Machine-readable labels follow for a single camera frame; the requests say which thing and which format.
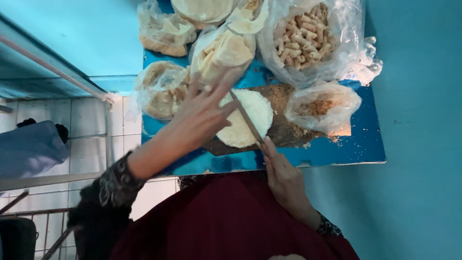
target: clear plastic bag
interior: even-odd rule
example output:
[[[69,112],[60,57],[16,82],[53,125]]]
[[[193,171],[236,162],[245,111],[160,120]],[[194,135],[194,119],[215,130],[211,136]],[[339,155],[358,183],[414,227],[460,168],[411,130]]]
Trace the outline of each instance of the clear plastic bag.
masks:
[[[294,91],[284,115],[289,122],[303,128],[329,136],[350,136],[350,117],[361,101],[353,89],[335,80],[318,81],[307,89]]]
[[[189,53],[191,74],[200,74],[204,85],[217,76],[229,83],[241,78],[255,57],[255,33],[267,18],[267,5],[255,0],[253,8],[236,8],[220,27],[205,28]]]
[[[364,38],[364,10],[362,0],[272,0],[269,17],[256,39],[263,62],[278,80],[296,89],[309,87],[317,80],[335,80],[348,72],[359,60]],[[284,67],[275,47],[275,39],[282,38],[288,19],[309,12],[324,3],[328,7],[328,25],[340,45],[331,59],[301,70]]]
[[[187,43],[196,40],[196,28],[178,14],[165,14],[156,0],[138,5],[139,39],[144,48],[170,56],[185,56]]]
[[[141,112],[155,119],[172,119],[188,92],[188,74],[189,67],[172,62],[149,64],[135,79],[125,120],[134,121]]]
[[[172,0],[175,13],[188,20],[198,30],[222,24],[234,8],[241,8],[246,0]]]

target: black object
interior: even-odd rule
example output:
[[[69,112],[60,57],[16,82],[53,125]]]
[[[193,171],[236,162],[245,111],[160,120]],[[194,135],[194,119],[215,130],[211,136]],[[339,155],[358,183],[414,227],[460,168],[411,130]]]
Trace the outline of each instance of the black object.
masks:
[[[33,260],[36,228],[32,220],[23,217],[0,218],[3,260]]]
[[[59,137],[61,137],[61,140],[63,143],[66,143],[68,140],[68,135],[69,135],[69,130],[62,125],[62,124],[55,124],[56,130],[58,130]]]
[[[17,124],[16,126],[20,128],[20,127],[27,126],[30,124],[35,124],[35,123],[37,122],[33,118],[29,118],[29,119],[24,120],[22,123]]]

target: blue table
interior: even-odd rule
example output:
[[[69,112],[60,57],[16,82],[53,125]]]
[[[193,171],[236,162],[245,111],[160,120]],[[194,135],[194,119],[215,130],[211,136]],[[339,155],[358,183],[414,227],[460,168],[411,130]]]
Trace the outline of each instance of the blue table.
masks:
[[[159,1],[164,13],[171,13],[170,1]],[[159,60],[172,61],[186,67],[189,65],[187,56],[171,57],[157,52],[145,50],[143,67]],[[253,60],[247,73],[241,78],[235,88],[258,87],[269,84],[279,84],[273,73],[265,68],[257,58]],[[290,163],[297,167],[342,165],[357,163],[384,163],[386,161],[383,149],[374,95],[371,87],[362,87],[359,81],[343,80],[341,85],[352,87],[363,99],[361,107],[351,117],[351,136],[341,136],[337,142],[327,138],[317,138],[311,141],[311,147],[278,148],[284,153]],[[148,141],[152,135],[165,126],[165,122],[143,115],[143,133],[141,143]],[[263,155],[259,150],[238,154],[214,156],[205,149],[198,149],[164,170],[164,175],[189,175],[205,171],[210,173],[227,173],[264,169]]]

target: white round food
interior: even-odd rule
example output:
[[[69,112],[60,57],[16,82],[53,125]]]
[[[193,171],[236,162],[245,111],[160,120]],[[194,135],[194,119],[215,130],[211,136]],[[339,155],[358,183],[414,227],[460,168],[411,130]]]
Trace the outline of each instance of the white round food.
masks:
[[[234,6],[234,0],[172,0],[171,3],[184,18],[200,23],[221,23]]]
[[[260,136],[265,137],[271,123],[273,123],[271,103],[256,91],[248,89],[233,89],[232,91],[241,102]],[[220,101],[220,106],[224,106],[231,101],[232,97],[228,93]],[[232,126],[225,127],[217,133],[217,137],[223,143],[237,148],[244,148],[256,143],[255,137],[238,109],[229,115],[228,120],[232,123]]]

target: tiled floor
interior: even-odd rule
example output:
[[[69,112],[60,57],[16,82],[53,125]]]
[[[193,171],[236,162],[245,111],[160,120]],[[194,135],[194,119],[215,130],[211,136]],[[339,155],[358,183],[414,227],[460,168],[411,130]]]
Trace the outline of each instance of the tiled floor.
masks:
[[[13,113],[0,113],[0,133],[16,128],[16,124],[28,118],[37,122],[52,120],[55,124],[62,124],[69,129],[71,137],[102,134],[106,132],[104,121],[105,106],[94,98],[86,99],[58,99],[14,101],[1,105],[13,108]],[[120,159],[129,150],[141,145],[141,116],[135,122],[124,121],[128,111],[129,98],[119,98],[113,104],[110,114],[112,135],[112,162]],[[103,171],[106,169],[105,138],[81,138],[70,140],[67,143],[71,151],[70,158],[63,164],[56,165],[40,176],[57,174],[80,174]],[[80,190],[89,185],[92,180],[55,184],[29,189],[29,196],[12,207],[7,213],[31,210],[48,210],[75,207],[80,201]],[[152,207],[174,194],[178,189],[175,177],[164,177],[150,180],[139,192],[133,205],[131,218],[134,220],[143,216]],[[23,190],[5,192],[0,198],[0,207],[14,200]],[[47,242],[45,245],[45,230],[47,215],[36,215],[33,221],[36,224],[39,237],[36,242],[36,259],[41,259],[44,249],[49,249],[61,235],[62,213],[50,214],[48,220]],[[73,235],[62,244],[61,259],[75,259],[75,242]],[[60,259],[55,253],[52,259]]]

